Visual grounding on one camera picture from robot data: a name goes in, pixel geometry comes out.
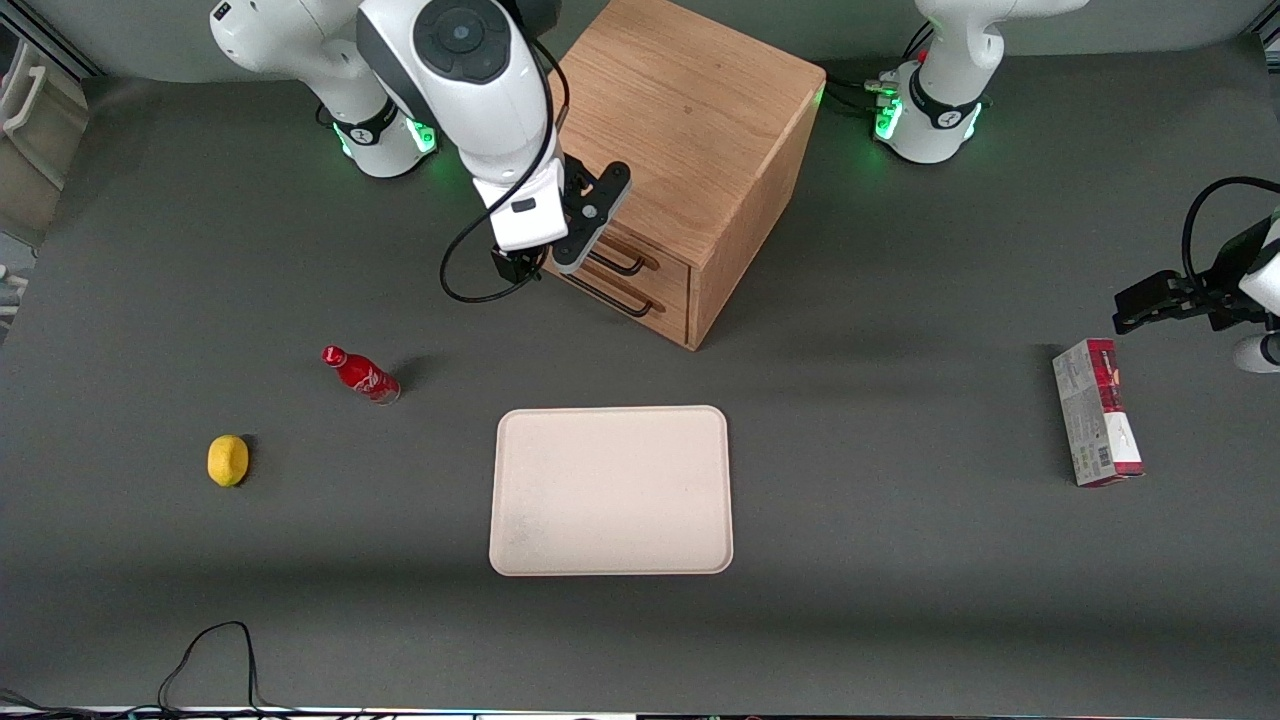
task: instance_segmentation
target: lemon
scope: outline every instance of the lemon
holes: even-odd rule
[[[237,436],[223,436],[209,446],[209,477],[224,488],[244,479],[248,446]]]

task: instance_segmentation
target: coca-cola bottle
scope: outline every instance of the coca-cola bottle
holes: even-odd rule
[[[374,365],[369,357],[348,355],[337,345],[325,347],[320,357],[326,365],[338,370],[338,377],[347,387],[378,405],[390,405],[399,398],[399,383]]]

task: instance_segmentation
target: metal drawer handle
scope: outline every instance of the metal drawer handle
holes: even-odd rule
[[[561,275],[561,277],[563,277],[568,282],[576,284],[577,287],[585,290],[586,292],[590,292],[596,299],[599,299],[602,302],[609,305],[614,310],[617,310],[620,313],[625,313],[627,315],[631,315],[632,318],[644,318],[645,315],[649,314],[649,310],[653,310],[653,301],[652,300],[646,300],[645,304],[644,304],[644,307],[640,307],[639,310],[636,310],[634,307],[627,307],[626,305],[623,305],[623,304],[618,302],[617,300],[609,297],[609,295],[605,293],[603,290],[599,290],[599,288],[596,288],[594,286],[590,286],[590,284],[588,284],[588,283],[577,279],[573,275]]]
[[[630,277],[635,275],[636,273],[639,273],[640,270],[644,269],[644,256],[643,255],[640,258],[636,258],[636,264],[631,265],[630,268],[623,268],[622,265],[618,265],[613,260],[609,260],[608,258],[605,258],[604,255],[600,255],[599,252],[596,252],[594,250],[590,251],[590,252],[588,252],[586,256],[590,258],[591,260],[595,260],[596,263],[604,265],[605,268],[613,270],[614,273],[625,277],[625,278],[630,278]]]

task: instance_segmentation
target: table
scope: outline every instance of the table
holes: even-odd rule
[[[1016,58],[991,94],[936,168],[823,111],[690,354],[558,283],[447,301],[477,208],[451,151],[378,182],[298,85],[99,86],[0,355],[0,678],[143,702],[242,619],[284,703],[1275,716],[1280,386],[1203,323],[1124,338],[1149,477],[1085,491],[1048,364],[1178,264],[1199,188],[1280,172],[1258,47]],[[1216,199],[1204,258],[1274,204]],[[462,258],[493,287],[484,240]],[[353,396],[330,342],[406,396]],[[724,574],[489,568],[504,413],[701,402],[730,419]],[[223,433],[257,446],[237,491],[204,477]],[[242,702],[243,671],[215,637],[174,698]]]

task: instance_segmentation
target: bottle cap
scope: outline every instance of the bottle cap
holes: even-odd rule
[[[337,368],[347,361],[347,354],[337,345],[325,347],[324,352],[320,354],[320,357],[324,360],[325,365],[329,365],[330,368]]]

